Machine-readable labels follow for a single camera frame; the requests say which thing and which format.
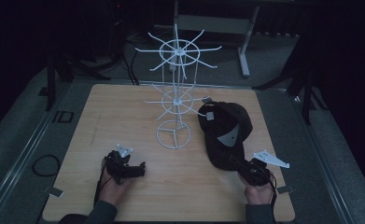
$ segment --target human hand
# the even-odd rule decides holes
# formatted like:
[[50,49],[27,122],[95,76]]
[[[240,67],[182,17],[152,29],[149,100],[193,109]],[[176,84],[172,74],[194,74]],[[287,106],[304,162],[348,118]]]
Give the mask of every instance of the human hand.
[[101,183],[102,188],[100,190],[100,196],[98,197],[98,200],[113,204],[115,207],[117,207],[121,201],[122,196],[130,188],[134,180],[135,178],[128,178],[118,185],[116,180],[107,172],[105,168]]
[[242,176],[238,175],[238,177],[240,177],[240,180],[246,185],[244,194],[249,204],[268,204],[271,202],[273,189],[270,183],[263,186],[251,186]]

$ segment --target wooden table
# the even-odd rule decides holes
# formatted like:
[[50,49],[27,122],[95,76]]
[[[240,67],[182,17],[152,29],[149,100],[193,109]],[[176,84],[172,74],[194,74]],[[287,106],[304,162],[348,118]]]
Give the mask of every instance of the wooden table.
[[[247,160],[263,149],[274,154],[255,92],[194,89],[193,97],[204,96],[238,103],[248,111],[253,132],[244,142]],[[45,220],[60,220],[72,213],[89,214],[101,160],[116,144],[133,148],[130,165],[147,163],[145,176],[135,181],[120,204],[118,221],[245,220],[244,185],[236,172],[219,170],[210,163],[197,114],[191,111],[183,115],[191,129],[191,139],[185,147],[168,149],[159,144],[156,130],[167,118],[156,119],[164,109],[144,101],[159,101],[161,97],[161,92],[152,86],[98,84],[92,88],[54,184],[63,190],[63,197],[49,197],[43,212]],[[195,102],[193,108],[198,110],[201,105],[202,102]],[[278,186],[284,186],[280,168],[268,167]],[[295,217],[288,194],[278,196],[274,214],[278,221]]]

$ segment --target black cap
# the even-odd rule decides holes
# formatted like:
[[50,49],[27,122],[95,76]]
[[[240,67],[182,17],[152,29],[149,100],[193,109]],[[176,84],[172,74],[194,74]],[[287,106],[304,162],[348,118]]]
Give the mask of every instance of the black cap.
[[211,163],[222,170],[236,171],[229,157],[245,158],[243,142],[252,132],[246,110],[236,103],[210,101],[199,109],[198,117]]

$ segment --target white wire rack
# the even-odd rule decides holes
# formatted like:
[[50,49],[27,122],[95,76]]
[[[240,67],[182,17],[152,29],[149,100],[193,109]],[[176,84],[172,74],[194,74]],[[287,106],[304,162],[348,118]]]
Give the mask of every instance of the white wire rack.
[[[199,63],[210,68],[217,68],[214,65],[200,61],[202,52],[221,49],[221,47],[215,49],[199,49],[199,47],[194,44],[194,41],[196,41],[203,33],[204,30],[202,30],[191,41],[180,39],[178,37],[177,27],[175,25],[175,39],[169,40],[167,42],[149,33],[153,39],[156,39],[162,43],[159,49],[136,49],[140,52],[156,52],[159,53],[161,57],[161,63],[158,66],[150,69],[150,71],[156,71],[161,68],[162,84],[153,85],[153,87],[162,93],[162,98],[160,101],[145,102],[149,104],[162,105],[164,108],[164,113],[162,113],[157,118],[157,120],[161,119],[166,114],[175,115],[174,119],[168,119],[163,122],[158,127],[156,132],[156,137],[159,143],[162,146],[170,149],[182,148],[189,142],[191,138],[190,127],[183,121],[182,115],[190,111],[198,113],[193,109],[194,102],[207,98],[194,98],[193,96]],[[166,65],[175,66],[175,69],[171,71],[171,86],[167,85],[165,82],[164,70],[166,69]],[[193,72],[193,81],[191,84],[188,84],[185,83],[185,80],[188,79],[186,67],[190,65],[195,65],[195,69]]]

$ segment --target sleeve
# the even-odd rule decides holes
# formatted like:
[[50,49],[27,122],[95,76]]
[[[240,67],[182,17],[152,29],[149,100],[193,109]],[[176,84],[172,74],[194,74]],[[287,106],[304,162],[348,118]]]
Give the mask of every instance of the sleeve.
[[274,224],[272,207],[269,204],[247,204],[246,224]]
[[89,214],[85,224],[112,224],[118,209],[110,203],[98,201]]

